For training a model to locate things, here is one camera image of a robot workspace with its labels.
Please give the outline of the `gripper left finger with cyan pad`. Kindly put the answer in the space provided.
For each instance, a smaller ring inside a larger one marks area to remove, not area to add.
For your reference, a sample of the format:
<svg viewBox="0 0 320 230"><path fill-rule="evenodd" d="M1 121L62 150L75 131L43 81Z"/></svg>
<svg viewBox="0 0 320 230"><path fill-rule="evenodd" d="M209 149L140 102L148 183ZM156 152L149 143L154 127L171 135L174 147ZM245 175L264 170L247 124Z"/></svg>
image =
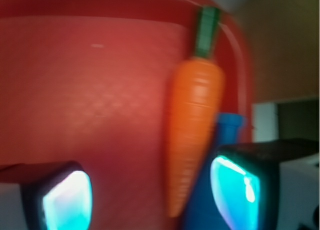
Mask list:
<svg viewBox="0 0 320 230"><path fill-rule="evenodd" d="M0 167L2 230L88 230L92 211L90 177L75 161Z"/></svg>

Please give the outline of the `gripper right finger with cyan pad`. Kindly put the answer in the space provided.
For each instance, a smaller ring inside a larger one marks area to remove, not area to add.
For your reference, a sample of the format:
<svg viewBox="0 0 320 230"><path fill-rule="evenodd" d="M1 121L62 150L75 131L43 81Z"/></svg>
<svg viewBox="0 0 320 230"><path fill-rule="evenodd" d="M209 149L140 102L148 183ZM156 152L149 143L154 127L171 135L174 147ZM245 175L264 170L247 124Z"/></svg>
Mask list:
<svg viewBox="0 0 320 230"><path fill-rule="evenodd" d="M218 147L211 187L229 229L319 229L319 154L307 139Z"/></svg>

